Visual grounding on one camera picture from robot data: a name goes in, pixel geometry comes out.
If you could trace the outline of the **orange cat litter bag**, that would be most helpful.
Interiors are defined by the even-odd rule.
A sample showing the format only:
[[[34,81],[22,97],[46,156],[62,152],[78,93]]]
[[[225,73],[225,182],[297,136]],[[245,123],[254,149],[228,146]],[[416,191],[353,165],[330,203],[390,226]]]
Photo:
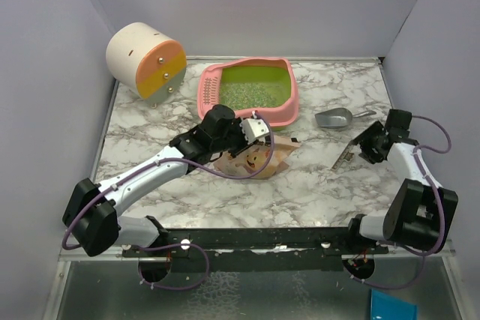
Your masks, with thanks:
[[[297,138],[274,136],[274,151],[268,165],[254,179],[267,179],[289,168],[287,158],[296,151],[301,143]],[[271,149],[269,145],[259,142],[243,151],[237,157],[229,153],[223,154],[213,163],[215,170],[233,177],[243,177],[256,173],[263,167],[269,158]]]

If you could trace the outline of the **grey metal litter scoop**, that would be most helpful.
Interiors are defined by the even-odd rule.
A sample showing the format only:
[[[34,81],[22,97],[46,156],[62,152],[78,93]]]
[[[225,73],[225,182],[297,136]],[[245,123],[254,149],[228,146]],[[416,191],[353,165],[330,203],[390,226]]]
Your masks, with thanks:
[[[366,110],[354,115],[348,109],[338,107],[326,110],[324,112],[319,112],[315,114],[314,117],[318,127],[337,130],[350,126],[354,119],[364,118],[375,114],[376,112],[373,110]]]

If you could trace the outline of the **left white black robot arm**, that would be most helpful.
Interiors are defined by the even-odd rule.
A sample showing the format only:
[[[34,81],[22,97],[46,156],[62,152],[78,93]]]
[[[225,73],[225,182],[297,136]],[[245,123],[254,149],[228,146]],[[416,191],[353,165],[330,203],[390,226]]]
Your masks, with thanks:
[[[238,118],[228,106],[213,106],[197,126],[177,135],[149,160],[97,184],[90,178],[79,181],[62,217],[67,228],[62,248],[81,248],[93,257],[113,245],[136,245],[150,256],[161,254],[166,230],[153,217],[128,218],[126,210],[162,185],[196,169],[206,170],[215,154],[236,157],[272,140],[272,129],[258,111]]]

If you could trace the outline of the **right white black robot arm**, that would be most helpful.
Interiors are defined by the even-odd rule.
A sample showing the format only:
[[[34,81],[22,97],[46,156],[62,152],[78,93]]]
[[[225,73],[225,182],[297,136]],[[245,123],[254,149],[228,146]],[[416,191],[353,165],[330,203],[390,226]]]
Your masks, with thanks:
[[[400,188],[386,214],[358,214],[349,222],[344,235],[346,248],[362,253],[371,243],[398,245],[417,256],[438,253],[446,242],[458,205],[458,195],[444,188],[423,160],[422,150],[438,154],[450,151],[452,141],[444,128],[447,149],[421,145],[410,137],[415,116],[391,109],[385,123],[375,121],[351,140],[344,152],[360,147],[360,157],[370,164],[389,163],[399,178]]]

